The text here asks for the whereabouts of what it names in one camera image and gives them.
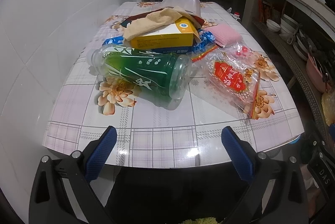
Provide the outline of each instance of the clear plastic container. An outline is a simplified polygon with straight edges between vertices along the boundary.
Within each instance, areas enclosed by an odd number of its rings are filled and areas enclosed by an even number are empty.
[[[200,1],[199,0],[163,0],[157,5],[157,8],[162,7],[180,7],[190,14],[200,17]]]

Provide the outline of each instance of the shelf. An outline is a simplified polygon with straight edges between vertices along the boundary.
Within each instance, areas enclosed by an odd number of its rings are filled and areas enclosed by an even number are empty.
[[[255,19],[252,20],[252,23],[264,34],[264,36],[267,37],[274,47],[276,47],[278,52],[291,68],[306,95],[317,128],[326,143],[329,145],[329,148],[331,148],[332,146],[330,144],[332,144],[332,141],[330,140],[331,137],[328,134],[328,125],[326,124],[321,105],[322,94],[314,87],[313,83],[309,79],[306,72],[306,62],[304,62],[297,55],[291,45],[285,43],[278,34],[270,31],[266,24],[258,22]]]

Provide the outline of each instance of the stacked bowls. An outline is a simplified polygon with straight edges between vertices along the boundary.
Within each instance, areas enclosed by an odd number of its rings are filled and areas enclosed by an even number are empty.
[[[297,25],[298,23],[294,19],[284,14],[280,19],[280,32],[292,34],[295,31]]]

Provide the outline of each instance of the screw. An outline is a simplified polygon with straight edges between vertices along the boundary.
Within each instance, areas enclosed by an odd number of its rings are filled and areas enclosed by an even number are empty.
[[[49,160],[49,156],[43,156],[41,162],[46,163]]]
[[[266,159],[266,154],[264,152],[259,152],[258,153],[258,158],[264,160],[264,159]]]
[[[291,156],[291,157],[290,157],[290,162],[291,162],[291,163],[296,163],[296,157]]]
[[[72,152],[71,154],[72,158],[79,158],[81,156],[81,152],[79,150]]]

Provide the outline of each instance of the wall tile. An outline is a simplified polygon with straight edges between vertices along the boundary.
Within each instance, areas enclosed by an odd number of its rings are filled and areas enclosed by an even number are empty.
[[[58,65],[58,36],[59,28],[46,38],[27,62],[28,70],[53,98],[57,97],[63,84]]]
[[[50,153],[42,142],[53,99],[98,27],[126,1],[133,0],[0,0],[0,187],[26,223],[36,168]]]
[[[0,117],[0,142],[15,171],[12,180],[5,181],[1,175],[2,189],[14,193],[13,188],[19,182],[22,194],[30,194],[39,160],[43,155],[49,154],[41,143],[51,108],[52,98],[24,67],[9,93]]]
[[[23,66],[22,60],[9,42],[0,21],[0,113]]]
[[[97,29],[97,2],[86,5],[59,27],[57,53],[62,82]]]
[[[66,0],[1,0],[0,19],[15,50],[26,63],[67,18]]]

